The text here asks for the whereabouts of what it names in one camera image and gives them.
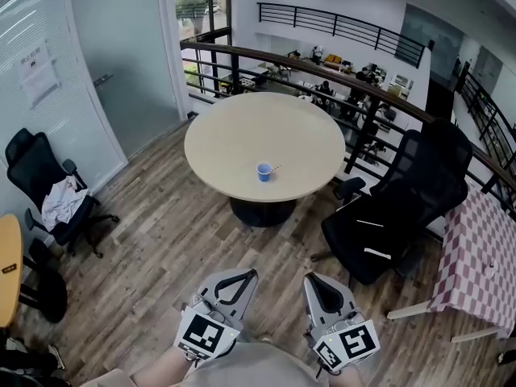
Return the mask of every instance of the wooden tabletop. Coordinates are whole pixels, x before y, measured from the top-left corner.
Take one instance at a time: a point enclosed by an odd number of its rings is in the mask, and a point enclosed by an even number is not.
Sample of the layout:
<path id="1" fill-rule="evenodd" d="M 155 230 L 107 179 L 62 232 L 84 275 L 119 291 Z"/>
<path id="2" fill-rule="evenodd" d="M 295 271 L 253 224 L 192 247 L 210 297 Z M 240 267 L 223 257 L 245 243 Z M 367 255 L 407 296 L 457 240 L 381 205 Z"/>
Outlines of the wooden tabletop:
<path id="1" fill-rule="evenodd" d="M 313 193 L 339 170 L 344 137 L 317 106 L 275 93 L 239 94 L 199 115 L 185 137 L 192 170 L 233 198 L 281 202 Z M 281 165 L 269 182 L 256 166 Z"/>
<path id="2" fill-rule="evenodd" d="M 15 317 L 23 270 L 22 232 L 14 215 L 0 218 L 0 327 L 8 327 Z M 16 264 L 16 270 L 2 269 Z"/>

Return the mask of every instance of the blue cup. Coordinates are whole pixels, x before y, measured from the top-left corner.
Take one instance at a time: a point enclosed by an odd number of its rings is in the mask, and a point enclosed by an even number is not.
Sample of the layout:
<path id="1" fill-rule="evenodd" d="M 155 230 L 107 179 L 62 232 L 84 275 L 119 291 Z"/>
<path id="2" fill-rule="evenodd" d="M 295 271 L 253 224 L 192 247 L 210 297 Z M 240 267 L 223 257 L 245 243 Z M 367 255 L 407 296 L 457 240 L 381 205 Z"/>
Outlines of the blue cup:
<path id="1" fill-rule="evenodd" d="M 258 172 L 258 179 L 262 182 L 267 182 L 271 177 L 271 165 L 270 164 L 259 164 L 256 166 L 256 171 Z"/>

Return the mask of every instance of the wooden floor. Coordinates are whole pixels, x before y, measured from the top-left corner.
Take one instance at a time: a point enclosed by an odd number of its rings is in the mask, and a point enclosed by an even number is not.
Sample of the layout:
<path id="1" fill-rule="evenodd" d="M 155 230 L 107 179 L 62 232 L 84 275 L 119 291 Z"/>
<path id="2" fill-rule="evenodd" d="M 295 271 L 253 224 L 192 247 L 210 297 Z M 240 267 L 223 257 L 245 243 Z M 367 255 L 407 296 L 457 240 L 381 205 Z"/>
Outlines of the wooden floor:
<path id="1" fill-rule="evenodd" d="M 253 267 L 260 275 L 246 317 L 250 331 L 272 334 L 279 347 L 314 366 L 302 337 L 302 277 L 314 270 L 347 282 L 335 260 L 308 260 L 327 249 L 319 225 L 335 210 L 331 187 L 300 200 L 281 227 L 247 227 L 223 195 L 193 174 L 184 134 L 185 128 L 158 139 L 98 194 L 104 211 L 121 222 L 99 229 L 103 260 L 84 242 L 77 256 L 61 259 L 69 292 L 63 321 L 52 325 L 35 310 L 19 309 L 13 332 L 35 347 L 54 343 L 74 385 L 112 368 L 133 372 L 156 358 L 173 342 L 181 303 L 208 274 L 234 267 Z M 387 311 L 431 296 L 440 245 L 429 238 L 420 244 L 427 257 L 414 279 L 390 272 L 374 285 L 354 285 L 356 302 L 381 341 L 381 350 L 360 364 L 364 379 L 371 386 L 503 385 L 516 369 L 495 364 L 504 342 L 449 343 L 453 335 L 484 328 L 479 320 L 454 310 L 386 320 Z"/>

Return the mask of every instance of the white cloth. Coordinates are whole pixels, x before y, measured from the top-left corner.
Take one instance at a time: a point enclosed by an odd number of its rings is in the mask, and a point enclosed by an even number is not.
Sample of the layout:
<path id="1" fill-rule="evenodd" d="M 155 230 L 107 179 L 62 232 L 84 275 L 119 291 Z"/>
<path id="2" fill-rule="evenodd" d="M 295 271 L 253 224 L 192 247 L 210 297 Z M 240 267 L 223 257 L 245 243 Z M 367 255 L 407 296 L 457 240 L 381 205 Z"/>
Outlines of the white cloth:
<path id="1" fill-rule="evenodd" d="M 43 200 L 41 218 L 47 231 L 51 231 L 58 223 L 68 223 L 76 213 L 88 189 L 76 192 L 77 179 L 66 177 L 52 186 L 50 194 Z"/>

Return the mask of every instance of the table leg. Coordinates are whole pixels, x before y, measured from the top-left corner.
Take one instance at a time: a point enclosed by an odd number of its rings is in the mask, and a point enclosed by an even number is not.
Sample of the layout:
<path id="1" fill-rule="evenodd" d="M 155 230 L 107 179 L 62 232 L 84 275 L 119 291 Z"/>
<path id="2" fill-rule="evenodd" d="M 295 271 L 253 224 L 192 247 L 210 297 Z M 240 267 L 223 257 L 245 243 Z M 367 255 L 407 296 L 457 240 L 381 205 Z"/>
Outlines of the table leg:
<path id="1" fill-rule="evenodd" d="M 487 335 L 496 334 L 500 331 L 499 327 L 490 327 L 482 331 L 470 332 L 469 334 L 456 335 L 451 338 L 452 343 L 463 343 L 464 341 L 471 341 L 472 339 L 479 339 Z"/>
<path id="2" fill-rule="evenodd" d="M 415 306 L 407 306 L 405 308 L 401 308 L 400 310 L 390 311 L 387 314 L 387 319 L 399 319 L 410 317 L 411 315 L 427 313 L 429 305 L 430 301 L 425 301 L 421 302 L 420 304 L 416 304 Z"/>
<path id="3" fill-rule="evenodd" d="M 31 260 L 30 258 L 28 258 L 26 256 L 23 257 L 23 265 L 26 265 L 32 271 L 39 272 L 41 270 L 41 267 L 36 262 L 34 262 L 33 260 Z"/>
<path id="4" fill-rule="evenodd" d="M 19 290 L 22 294 L 27 295 L 30 298 L 34 298 L 35 300 L 38 299 L 38 292 L 25 284 L 21 284 Z"/>
<path id="5" fill-rule="evenodd" d="M 41 305 L 34 300 L 31 300 L 30 298 L 24 297 L 23 295 L 18 296 L 18 301 L 20 301 L 22 304 L 25 304 L 26 306 L 30 306 L 32 308 L 36 308 L 37 310 L 41 311 Z"/>
<path id="6" fill-rule="evenodd" d="M 231 209 L 240 221 L 250 227 L 274 227 L 286 221 L 296 208 L 296 201 L 249 202 L 229 198 Z"/>

